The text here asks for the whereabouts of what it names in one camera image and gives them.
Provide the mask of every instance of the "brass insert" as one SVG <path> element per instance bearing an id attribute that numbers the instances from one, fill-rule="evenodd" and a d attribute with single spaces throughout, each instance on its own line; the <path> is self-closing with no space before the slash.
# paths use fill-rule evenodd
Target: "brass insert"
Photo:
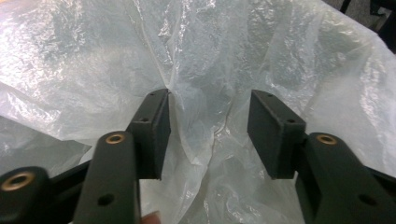
<path id="1" fill-rule="evenodd" d="M 122 142 L 125 139 L 125 136 L 121 133 L 114 133 L 111 134 L 107 139 L 106 142 L 108 144 L 117 144 Z"/>
<path id="2" fill-rule="evenodd" d="M 10 177 L 1 186 L 3 191 L 12 191 L 16 189 L 21 189 L 29 185 L 35 179 L 35 174 L 31 172 L 21 172 Z"/>
<path id="3" fill-rule="evenodd" d="M 320 134 L 317 136 L 319 142 L 326 145 L 335 145 L 337 144 L 337 140 L 327 134 Z"/>

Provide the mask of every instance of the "clear plastic sheet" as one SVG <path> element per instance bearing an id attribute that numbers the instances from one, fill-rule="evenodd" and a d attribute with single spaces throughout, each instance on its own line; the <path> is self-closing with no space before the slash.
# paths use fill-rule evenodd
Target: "clear plastic sheet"
<path id="1" fill-rule="evenodd" d="M 0 117 L 0 175 L 24 166 L 41 166 L 49 176 L 56 176 L 78 165 L 89 148 Z"/>
<path id="2" fill-rule="evenodd" d="M 163 181 L 141 181 L 164 223 L 304 222 L 248 139 L 251 89 L 396 175 L 396 59 L 319 0 L 8 0 L 0 24 L 0 115 L 55 138 L 92 145 L 170 89 Z"/>

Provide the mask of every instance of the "white plastic bag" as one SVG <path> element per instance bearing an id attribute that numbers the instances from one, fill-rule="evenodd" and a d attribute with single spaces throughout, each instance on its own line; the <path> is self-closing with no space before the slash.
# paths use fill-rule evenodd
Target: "white plastic bag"
<path id="1" fill-rule="evenodd" d="M 303 222 L 248 139 L 252 89 L 396 174 L 396 59 L 319 0 L 8 0 L 0 24 L 0 115 L 42 133 L 93 144 L 170 89 L 163 181 L 141 181 L 164 223 Z"/>
<path id="2" fill-rule="evenodd" d="M 55 176 L 78 165 L 89 148 L 0 117 L 0 175 L 25 166 L 40 166 Z"/>

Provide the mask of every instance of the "plastic bag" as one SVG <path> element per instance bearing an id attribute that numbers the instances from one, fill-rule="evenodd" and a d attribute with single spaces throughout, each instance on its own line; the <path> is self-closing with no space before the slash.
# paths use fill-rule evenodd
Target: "plastic bag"
<path id="1" fill-rule="evenodd" d="M 396 174 L 396 63 L 376 34 L 315 0 L 26 1 L 0 5 L 0 115 L 93 144 L 166 86 L 163 181 L 141 181 L 164 223 L 301 223 L 292 181 L 271 181 L 246 133 L 270 91 Z"/>
<path id="2" fill-rule="evenodd" d="M 41 166 L 55 176 L 78 165 L 90 147 L 60 141 L 0 117 L 0 175 L 24 166 Z"/>

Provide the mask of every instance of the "screw hole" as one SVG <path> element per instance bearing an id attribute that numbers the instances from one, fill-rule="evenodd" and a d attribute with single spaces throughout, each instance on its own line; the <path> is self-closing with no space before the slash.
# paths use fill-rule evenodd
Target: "screw hole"
<path id="1" fill-rule="evenodd" d="M 114 195 L 106 194 L 98 199 L 98 205 L 99 206 L 108 206 L 109 204 L 113 203 L 113 201 L 114 201 Z"/>
<path id="2" fill-rule="evenodd" d="M 12 179 L 12 180 L 10 181 L 10 184 L 11 184 L 11 185 L 17 185 L 17 184 L 22 183 L 22 182 L 25 181 L 26 179 L 27 179 L 27 177 L 26 177 L 25 175 L 23 175 L 23 176 L 18 176 L 18 177 L 16 177 L 15 179 Z"/>
<path id="3" fill-rule="evenodd" d="M 326 145 L 335 145 L 337 144 L 337 140 L 327 134 L 320 134 L 317 136 L 319 142 Z"/>
<path id="4" fill-rule="evenodd" d="M 3 191 L 12 191 L 16 189 L 21 189 L 29 185 L 34 179 L 35 179 L 34 173 L 21 172 L 6 180 L 1 186 L 1 189 Z"/>
<path id="5" fill-rule="evenodd" d="M 124 140 L 125 136 L 123 134 L 120 133 L 115 133 L 110 135 L 107 139 L 106 142 L 109 144 L 117 144 L 120 143 Z"/>
<path id="6" fill-rule="evenodd" d="M 359 199 L 361 202 L 366 203 L 370 206 L 376 206 L 376 200 L 366 194 L 360 194 Z"/>

